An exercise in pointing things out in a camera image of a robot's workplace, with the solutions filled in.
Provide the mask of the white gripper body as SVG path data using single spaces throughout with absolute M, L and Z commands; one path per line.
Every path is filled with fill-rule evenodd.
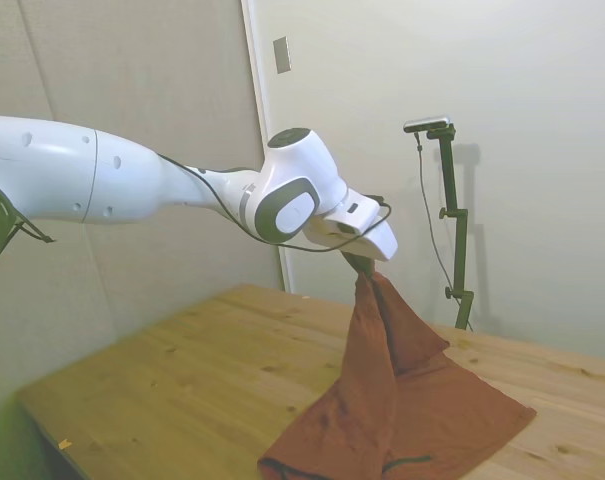
M 396 237 L 386 221 L 362 233 L 345 223 L 313 219 L 304 227 L 304 235 L 315 245 L 377 261 L 390 260 L 398 249 Z

